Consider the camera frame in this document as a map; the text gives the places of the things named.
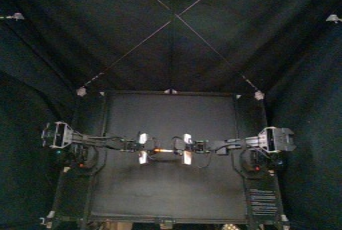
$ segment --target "black ceiling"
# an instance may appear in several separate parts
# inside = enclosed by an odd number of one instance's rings
[[[274,86],[341,0],[8,1],[75,88],[107,69],[90,89],[252,92],[242,75]]]

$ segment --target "black tent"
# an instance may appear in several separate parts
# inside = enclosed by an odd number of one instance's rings
[[[293,227],[341,229],[342,23],[330,14],[341,0],[2,0],[0,228],[35,229],[50,211],[59,172],[40,134],[73,122],[86,88],[265,93],[270,125],[297,135],[280,176]]]

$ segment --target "metal plate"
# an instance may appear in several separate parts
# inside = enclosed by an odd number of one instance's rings
[[[170,148],[171,138],[225,140],[237,137],[234,100],[230,96],[113,94],[107,97],[106,132],[135,138],[155,136]],[[230,157],[197,155],[191,166],[181,157],[139,165],[138,154],[110,151],[99,173],[91,218],[178,222],[246,222],[246,198],[241,176]]]

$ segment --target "metal frame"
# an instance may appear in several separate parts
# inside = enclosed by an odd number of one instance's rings
[[[166,95],[161,92],[114,92],[118,94],[158,94],[158,95]],[[194,96],[203,96],[203,93],[183,93],[182,95],[194,95]],[[258,101],[261,109],[264,109],[264,102]],[[234,105],[235,105],[235,127],[237,127],[237,138],[240,138],[240,124],[244,121],[241,118],[241,108],[238,108],[240,101],[237,98],[234,99]],[[261,119],[264,122],[265,126],[268,126],[268,120],[266,116],[264,114],[264,119]],[[102,108],[102,133],[106,130],[106,124],[107,124],[107,96],[103,98],[103,108]],[[234,157],[237,156],[238,152],[231,153],[231,159],[233,159],[233,166],[234,169],[238,173],[238,175],[244,179],[244,189],[245,189],[245,196],[246,196],[246,205],[248,205],[248,211],[246,211],[246,220],[211,220],[211,219],[173,219],[173,218],[155,218],[155,217],[118,217],[118,218],[109,218],[106,216],[93,216],[90,215],[91,213],[91,206],[93,206],[93,199],[94,199],[94,188],[95,188],[95,178],[97,174],[102,170],[102,168],[106,165],[106,149],[103,151],[103,157],[101,160],[99,165],[97,168],[89,172],[83,172],[83,176],[89,178],[89,186],[87,186],[87,197],[86,197],[86,202],[85,202],[85,208],[83,208],[83,216],[82,217],[73,217],[66,216],[66,215],[59,215],[59,207],[60,207],[60,200],[63,196],[63,187],[66,183],[66,176],[69,174],[69,169],[64,168],[64,170],[60,173],[60,179],[59,179],[59,185],[58,185],[58,190],[56,190],[56,196],[55,196],[55,202],[54,202],[54,207],[52,207],[52,214],[54,216],[47,218],[47,228],[58,229],[59,223],[60,222],[67,222],[67,221],[74,221],[78,222],[79,227],[82,230],[89,230],[89,225],[87,223],[90,221],[94,222],[105,222],[105,221],[123,221],[123,222],[142,222],[142,223],[158,223],[158,224],[165,224],[165,223],[213,223],[213,224],[219,224],[219,223],[233,223],[233,224],[249,224],[249,229],[250,230],[258,230],[260,225],[274,225],[278,230],[288,229],[289,221],[286,219],[286,216],[284,214],[284,207],[282,207],[282,200],[281,200],[281,190],[280,190],[280,185],[278,185],[278,177],[274,172],[269,173],[268,176],[268,181],[261,180],[261,178],[254,178],[249,177],[249,174],[244,171],[244,168],[241,165],[235,165],[234,163]],[[261,192],[272,192],[274,195],[273,199],[273,204],[277,206],[277,213],[276,214],[269,214],[268,216],[261,216],[261,215],[254,215],[256,214],[256,200],[254,199],[254,194],[256,190],[258,189]]]

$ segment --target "black fabric wall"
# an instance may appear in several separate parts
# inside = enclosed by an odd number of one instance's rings
[[[0,15],[18,11],[0,3]],[[0,229],[27,230],[51,209],[58,177],[42,130],[71,120],[75,98],[30,26],[2,21],[0,33]]]
[[[40,134],[47,122],[70,116],[69,108],[0,72],[0,228],[32,225],[51,209],[58,169]]]
[[[270,92],[272,123],[296,131],[282,176],[298,229],[342,229],[342,25],[332,24]]]

